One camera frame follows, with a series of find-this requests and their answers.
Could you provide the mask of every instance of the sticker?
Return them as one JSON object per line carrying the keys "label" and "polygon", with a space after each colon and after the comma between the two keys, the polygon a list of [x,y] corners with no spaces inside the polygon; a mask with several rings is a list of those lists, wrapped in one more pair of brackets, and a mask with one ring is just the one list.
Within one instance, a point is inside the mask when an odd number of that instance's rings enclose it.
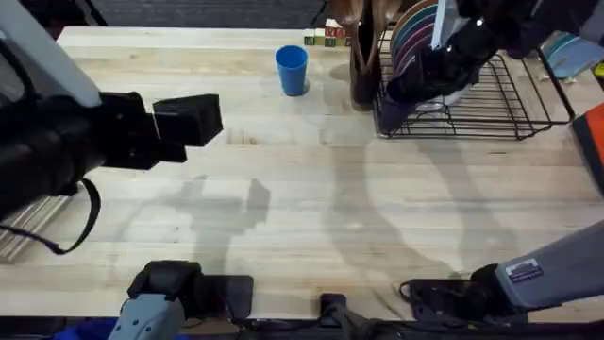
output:
{"label": "sticker", "polygon": [[544,275],[543,269],[535,259],[528,259],[506,268],[506,274],[513,283],[532,280]]}

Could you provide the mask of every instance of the wooden table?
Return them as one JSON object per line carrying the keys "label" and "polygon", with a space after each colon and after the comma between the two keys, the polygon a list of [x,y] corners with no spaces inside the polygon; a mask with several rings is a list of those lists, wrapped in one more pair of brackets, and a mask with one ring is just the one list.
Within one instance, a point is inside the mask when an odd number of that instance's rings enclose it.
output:
{"label": "wooden table", "polygon": [[[117,315],[145,264],[180,259],[253,276],[254,317],[310,317],[339,292],[363,315],[409,318],[401,281],[465,277],[604,218],[569,127],[524,142],[380,140],[351,106],[345,49],[309,48],[310,92],[282,94],[275,50],[302,42],[293,30],[67,28],[59,44],[102,91],[137,91],[149,110],[216,93],[225,131],[184,165],[90,173],[103,210],[88,242],[2,266],[0,315]],[[568,90],[577,111],[602,95],[589,77]],[[71,244],[88,209],[78,195],[44,235]]]}

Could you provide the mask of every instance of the blue plastic cup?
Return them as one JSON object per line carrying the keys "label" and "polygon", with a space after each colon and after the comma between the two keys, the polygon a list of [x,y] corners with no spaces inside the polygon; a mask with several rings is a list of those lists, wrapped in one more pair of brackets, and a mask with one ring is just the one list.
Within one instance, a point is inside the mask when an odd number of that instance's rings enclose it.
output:
{"label": "blue plastic cup", "polygon": [[289,96],[302,95],[305,91],[306,65],[309,54],[300,46],[283,46],[275,55],[283,92]]}

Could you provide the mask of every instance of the plate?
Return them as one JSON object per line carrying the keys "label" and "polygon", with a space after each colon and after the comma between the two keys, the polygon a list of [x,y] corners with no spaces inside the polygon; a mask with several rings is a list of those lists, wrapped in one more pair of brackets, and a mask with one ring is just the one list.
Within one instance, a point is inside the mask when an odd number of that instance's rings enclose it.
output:
{"label": "plate", "polygon": [[402,71],[402,67],[406,66],[409,59],[415,56],[416,51],[426,46],[426,40],[428,40],[429,45],[429,39],[432,38],[433,31],[434,24],[427,25],[415,32],[403,43],[403,45],[401,45],[393,62],[396,74],[399,74],[399,71]]}
{"label": "plate", "polygon": [[436,9],[438,6],[431,5],[421,9],[417,13],[413,14],[409,20],[401,26],[400,30],[396,33],[396,36],[392,37],[392,49],[395,53],[398,53],[398,48],[405,42],[413,33],[418,29],[425,27],[429,24],[434,24],[436,21]]}
{"label": "plate", "polygon": [[398,31],[398,35],[396,36],[396,42],[394,42],[393,50],[391,51],[392,59],[395,58],[395,56],[400,51],[400,47],[404,44],[404,42],[409,37],[411,37],[413,34],[415,34],[415,32],[422,29],[423,27],[430,25],[430,24],[434,24],[435,19],[436,19],[436,13],[430,14],[430,15],[422,18],[421,20],[417,21],[413,25],[405,26],[403,29]]}
{"label": "plate", "polygon": [[393,35],[390,40],[390,50],[391,51],[393,50],[392,48],[393,48],[394,37],[396,36],[396,34],[400,30],[400,28],[407,22],[407,20],[409,20],[409,18],[412,17],[413,14],[417,13],[418,11],[424,9],[427,6],[437,5],[437,4],[438,4],[438,0],[422,0],[422,1],[418,2],[417,4],[413,5],[411,8],[407,9],[407,11],[403,14],[403,16],[401,16],[400,19],[398,19],[398,22],[396,23],[396,26],[393,29]]}

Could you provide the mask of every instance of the dish rack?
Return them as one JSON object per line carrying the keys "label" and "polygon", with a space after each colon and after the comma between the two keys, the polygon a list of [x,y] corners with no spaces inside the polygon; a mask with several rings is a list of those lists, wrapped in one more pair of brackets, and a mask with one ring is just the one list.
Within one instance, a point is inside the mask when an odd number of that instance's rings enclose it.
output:
{"label": "dish rack", "polygon": [[378,84],[373,109],[377,134],[383,138],[462,137],[521,141],[554,126],[566,125],[575,118],[575,112],[560,82],[554,77],[543,52],[537,50],[536,53],[566,108],[567,119],[552,118],[527,63],[521,60],[519,62],[527,73],[530,88],[534,90],[541,107],[538,111],[542,111],[537,113],[532,111],[529,114],[505,59],[495,55],[480,70],[479,83],[472,86],[454,104],[446,105],[444,101],[431,102],[437,104],[432,105],[434,110],[412,112],[401,128],[393,131],[381,130],[379,127],[381,108],[384,104],[397,106],[386,95],[386,85],[392,76],[390,52],[384,52],[382,48],[384,44],[390,45],[390,38],[386,33],[382,34],[378,45],[381,81]]}

